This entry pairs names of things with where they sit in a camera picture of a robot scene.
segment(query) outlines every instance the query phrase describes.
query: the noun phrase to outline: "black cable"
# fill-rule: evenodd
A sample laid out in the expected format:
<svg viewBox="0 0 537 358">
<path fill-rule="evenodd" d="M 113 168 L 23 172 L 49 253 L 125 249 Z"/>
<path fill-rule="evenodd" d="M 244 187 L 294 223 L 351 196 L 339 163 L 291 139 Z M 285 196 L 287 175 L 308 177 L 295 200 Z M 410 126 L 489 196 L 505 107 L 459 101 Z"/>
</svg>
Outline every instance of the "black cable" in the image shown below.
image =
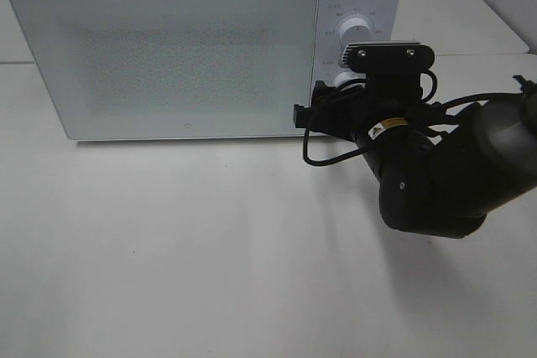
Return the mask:
<svg viewBox="0 0 537 358">
<path fill-rule="evenodd" d="M 359 155 L 368 153 L 385 143 L 385 139 L 384 139 L 384 141 L 377 141 L 375 143 L 370 143 L 362 148 L 359 148 L 358 150 L 354 150 L 349 153 L 344 153 L 337 157 L 328 158 L 328 159 L 321 160 L 321 161 L 311 159 L 308 156 L 308 145 L 310 141 L 310 131 L 311 131 L 310 128 L 313 126 L 313 123 L 315 122 L 316 118 L 319 116 L 319 112 L 326 106 L 333 105 L 333 104 L 351 99 L 355 96 L 361 95 L 365 91 L 364 87 L 362 87 L 362 89 L 358 92 L 354 92 L 352 94 L 349 94 L 347 96 L 343 96 L 334 100 L 334 98 L 337 95 L 341 94 L 345 89 L 348 89 L 349 86 L 356 86 L 357 84 L 364 84 L 364 83 L 366 83 L 366 81 L 363 79 L 354 79 L 354 80 L 350 80 L 350 81 L 343 83 L 342 85 L 338 86 L 337 89 L 334 91 L 334 93 L 328 96 L 328 98 L 326 98 L 326 100 L 323 101 L 322 104 L 319 105 L 318 109 L 313 113 L 310 120 L 308 121 L 308 124 L 306 125 L 306 129 L 304 132 L 304 141 L 302 143 L 302 158 L 307 164 L 312 165 L 314 167 L 325 167 L 327 165 L 333 165 L 335 163 L 340 163 L 347 159 L 354 158 Z"/>
<path fill-rule="evenodd" d="M 433 96 L 436 94 L 436 90 L 438 89 L 438 79 L 436 78 L 435 73 L 433 73 L 430 70 L 427 70 L 424 72 L 425 75 L 428 75 L 431 80 L 433 80 L 432 87 L 430 88 L 430 93 L 428 96 L 426 96 L 424 99 L 422 99 L 422 102 L 428 102 L 433 99 Z"/>
<path fill-rule="evenodd" d="M 516 101 L 522 98 L 522 94 L 514 94 L 508 92 L 486 92 L 483 94 L 476 94 L 473 96 L 464 96 L 452 101 L 448 101 L 441 105 L 442 110 L 453 108 L 454 106 L 460 106 L 469 104 L 470 102 L 477 101 Z"/>
</svg>

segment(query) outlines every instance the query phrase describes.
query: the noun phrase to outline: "white table surface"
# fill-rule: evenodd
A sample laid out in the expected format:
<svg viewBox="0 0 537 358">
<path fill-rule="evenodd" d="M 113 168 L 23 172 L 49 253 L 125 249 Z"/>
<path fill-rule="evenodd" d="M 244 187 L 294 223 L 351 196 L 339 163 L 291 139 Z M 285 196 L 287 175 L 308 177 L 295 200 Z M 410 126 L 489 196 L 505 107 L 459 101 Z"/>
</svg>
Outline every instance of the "white table surface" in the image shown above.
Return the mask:
<svg viewBox="0 0 537 358">
<path fill-rule="evenodd" d="M 528 46 L 483 0 L 401 0 L 394 39 L 436 54 L 523 54 Z M 0 63 L 32 61 L 8 0 L 0 0 Z"/>
<path fill-rule="evenodd" d="M 443 100 L 514 91 L 537 56 L 435 71 Z M 2 358 L 536 355 L 535 191 L 464 240 L 409 235 L 361 159 L 312 168 L 299 139 L 76 144 L 33 65 L 0 66 L 0 88 Z"/>
</svg>

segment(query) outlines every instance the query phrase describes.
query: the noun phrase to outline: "microwave oven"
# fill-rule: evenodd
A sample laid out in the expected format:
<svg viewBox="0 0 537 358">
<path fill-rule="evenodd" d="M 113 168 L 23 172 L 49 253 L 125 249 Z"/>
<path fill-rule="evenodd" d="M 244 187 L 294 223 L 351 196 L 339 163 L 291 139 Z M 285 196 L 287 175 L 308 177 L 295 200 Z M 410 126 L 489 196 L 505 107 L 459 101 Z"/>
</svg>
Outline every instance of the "microwave oven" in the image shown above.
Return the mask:
<svg viewBox="0 0 537 358">
<path fill-rule="evenodd" d="M 295 136 L 399 0 L 9 0 L 68 138 Z"/>
</svg>

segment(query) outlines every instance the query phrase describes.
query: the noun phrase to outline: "microwave door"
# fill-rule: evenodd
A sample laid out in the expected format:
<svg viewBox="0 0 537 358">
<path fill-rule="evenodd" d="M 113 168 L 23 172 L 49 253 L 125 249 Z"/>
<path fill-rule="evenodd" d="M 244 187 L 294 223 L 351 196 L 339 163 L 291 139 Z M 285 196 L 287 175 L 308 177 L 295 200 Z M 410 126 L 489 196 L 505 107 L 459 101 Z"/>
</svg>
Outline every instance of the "microwave door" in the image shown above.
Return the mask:
<svg viewBox="0 0 537 358">
<path fill-rule="evenodd" d="M 69 138 L 300 134 L 317 0 L 11 0 Z"/>
</svg>

